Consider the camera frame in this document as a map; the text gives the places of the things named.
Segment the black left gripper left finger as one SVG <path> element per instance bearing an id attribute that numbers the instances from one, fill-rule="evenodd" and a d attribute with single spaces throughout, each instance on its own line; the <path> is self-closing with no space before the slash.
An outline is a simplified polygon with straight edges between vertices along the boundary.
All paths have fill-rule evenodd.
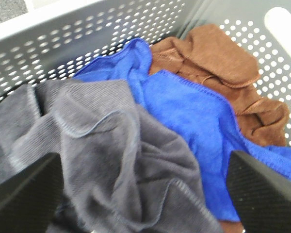
<path id="1" fill-rule="evenodd" d="M 44 233 L 62 193 L 60 155 L 46 154 L 0 184 L 0 233 Z"/>

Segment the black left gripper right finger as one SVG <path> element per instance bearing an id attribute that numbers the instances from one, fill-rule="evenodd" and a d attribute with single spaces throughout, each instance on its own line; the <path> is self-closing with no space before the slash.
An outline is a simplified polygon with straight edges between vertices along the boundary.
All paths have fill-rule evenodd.
<path id="1" fill-rule="evenodd" d="M 227 189 L 247 233 L 291 233 L 291 181 L 243 151 L 233 151 Z"/>

